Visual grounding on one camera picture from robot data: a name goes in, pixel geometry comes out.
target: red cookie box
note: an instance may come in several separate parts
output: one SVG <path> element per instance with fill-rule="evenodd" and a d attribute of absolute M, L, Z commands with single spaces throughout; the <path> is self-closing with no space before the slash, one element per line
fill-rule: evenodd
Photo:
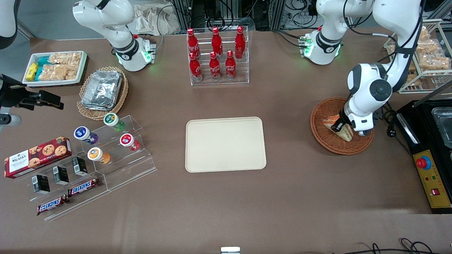
<path fill-rule="evenodd" d="M 69 139 L 61 136 L 5 159 L 5 177 L 17 178 L 72 155 Z"/>

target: wicker basket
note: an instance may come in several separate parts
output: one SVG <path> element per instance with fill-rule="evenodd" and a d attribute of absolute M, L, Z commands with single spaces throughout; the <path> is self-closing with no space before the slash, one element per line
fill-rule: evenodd
<path fill-rule="evenodd" d="M 126 76 L 124 75 L 124 72 L 116 67 L 103 67 L 98 69 L 98 71 L 117 71 L 122 74 L 122 82 L 121 82 L 121 90 L 118 94 L 118 101 L 116 102 L 116 106 L 111 111 L 102 111 L 102 110 L 90 110 L 83 107 L 82 102 L 77 102 L 77 108 L 79 109 L 80 114 L 91 118 L 96 121 L 102 121 L 104 119 L 104 116 L 107 113 L 113 112 L 118 113 L 118 111 L 121 109 L 122 105 L 124 104 L 124 100 L 126 100 L 127 91 L 129 89 L 129 84 L 127 81 Z M 86 91 L 86 86 L 89 83 L 89 80 L 91 79 L 91 75 L 85 80 L 83 83 L 82 88 L 80 89 L 80 99 L 83 97 Z"/>
<path fill-rule="evenodd" d="M 373 130 L 367 136 L 359 136 L 354 132 L 353 139 L 347 142 L 322 124 L 322 120 L 338 114 L 346 101 L 346 98 L 332 97 L 317 104 L 311 113 L 311 130 L 315 139 L 331 152 L 341 155 L 354 155 L 369 147 L 373 139 Z"/>

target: brown table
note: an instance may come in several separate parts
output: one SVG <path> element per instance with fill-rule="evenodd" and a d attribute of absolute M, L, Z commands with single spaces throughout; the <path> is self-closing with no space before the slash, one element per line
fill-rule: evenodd
<path fill-rule="evenodd" d="M 251 35 L 250 84 L 194 88 L 188 80 L 185 36 L 168 36 L 155 64 L 126 72 L 129 94 L 120 115 L 132 115 L 158 170 L 60 219 L 44 222 L 14 180 L 0 179 L 2 253 L 341 253 L 400 247 L 398 238 L 450 252 L 452 216 L 431 215 L 414 164 L 379 122 L 371 146 L 339 156 L 311 134 L 309 115 L 324 98 L 347 96 L 357 63 L 384 56 L 384 38 L 347 32 L 327 66 L 301 59 L 271 32 Z M 119 66 L 107 40 L 33 39 L 32 52 L 84 50 L 88 73 Z M 53 88 L 65 109 L 13 109 L 21 126 L 4 128 L 7 157 L 75 127 L 101 122 L 76 109 L 79 87 Z M 414 97 L 395 94 L 399 108 Z M 263 170 L 191 174 L 184 168 L 185 125 L 192 119 L 260 117 L 267 166 Z"/>

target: coca-cola bottle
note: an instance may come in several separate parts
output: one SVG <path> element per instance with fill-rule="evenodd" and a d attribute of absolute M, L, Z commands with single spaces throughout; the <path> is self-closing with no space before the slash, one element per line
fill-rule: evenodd
<path fill-rule="evenodd" d="M 221 40 L 221 37 L 219 34 L 220 30 L 218 29 L 218 27 L 213 27 L 212 33 L 213 33 L 212 50 L 217 55 L 217 59 L 222 59 L 223 58 L 223 41 Z"/>
<path fill-rule="evenodd" d="M 235 79 L 236 72 L 235 72 L 235 60 L 234 60 L 234 53 L 232 50 L 227 52 L 227 59 L 226 59 L 226 78 L 229 80 Z"/>
<path fill-rule="evenodd" d="M 191 28 L 187 29 L 187 34 L 188 34 L 187 43 L 190 53 L 195 53 L 196 59 L 199 60 L 201 58 L 201 53 L 199 51 L 198 39 L 196 39 L 193 29 Z"/>
<path fill-rule="evenodd" d="M 196 60 L 195 53 L 190 53 L 190 71 L 192 72 L 192 80 L 193 81 L 202 81 L 202 73 L 201 66 L 199 62 Z"/>
<path fill-rule="evenodd" d="M 217 81 L 221 79 L 220 73 L 220 62 L 217 59 L 217 55 L 215 52 L 210 52 L 210 74 L 212 75 L 212 79 Z"/>
<path fill-rule="evenodd" d="M 245 51 L 245 36 L 243 36 L 243 27 L 237 27 L 237 36 L 235 37 L 235 57 L 241 59 Z"/>

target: aluminum foil container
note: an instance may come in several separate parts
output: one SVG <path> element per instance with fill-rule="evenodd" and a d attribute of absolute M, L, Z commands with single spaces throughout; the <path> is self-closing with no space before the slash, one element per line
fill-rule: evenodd
<path fill-rule="evenodd" d="M 96 71 L 91 75 L 82 105 L 86 109 L 109 111 L 116 106 L 122 75 L 117 71 Z"/>

